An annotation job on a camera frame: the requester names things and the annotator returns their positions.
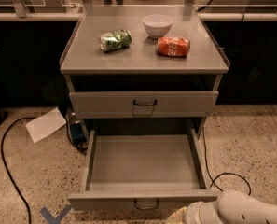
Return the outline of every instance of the red package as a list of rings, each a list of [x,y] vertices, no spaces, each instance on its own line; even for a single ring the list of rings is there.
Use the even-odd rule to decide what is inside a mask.
[[[187,56],[190,41],[187,38],[161,37],[158,39],[158,53],[164,56]]]

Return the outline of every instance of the cabinet top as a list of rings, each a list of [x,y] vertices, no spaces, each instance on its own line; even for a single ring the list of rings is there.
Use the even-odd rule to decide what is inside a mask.
[[[173,26],[166,37],[190,40],[186,58],[159,56],[158,40],[148,37],[143,17],[167,15]],[[129,30],[129,48],[104,53],[101,34]],[[212,38],[192,6],[88,6],[61,60],[63,74],[224,74],[228,71]]]

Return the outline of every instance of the white bowl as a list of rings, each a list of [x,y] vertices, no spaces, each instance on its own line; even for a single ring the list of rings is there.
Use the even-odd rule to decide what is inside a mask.
[[[170,17],[154,14],[143,18],[146,32],[152,38],[160,38],[165,36],[173,25]]]

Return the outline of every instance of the white paper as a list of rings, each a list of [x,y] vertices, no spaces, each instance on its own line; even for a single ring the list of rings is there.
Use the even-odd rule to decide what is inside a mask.
[[[58,108],[26,124],[34,143],[56,132],[66,123]]]

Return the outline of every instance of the closed drawer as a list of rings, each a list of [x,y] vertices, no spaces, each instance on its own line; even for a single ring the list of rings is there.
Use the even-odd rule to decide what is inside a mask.
[[[206,117],[217,91],[71,92],[76,116],[91,118]]]

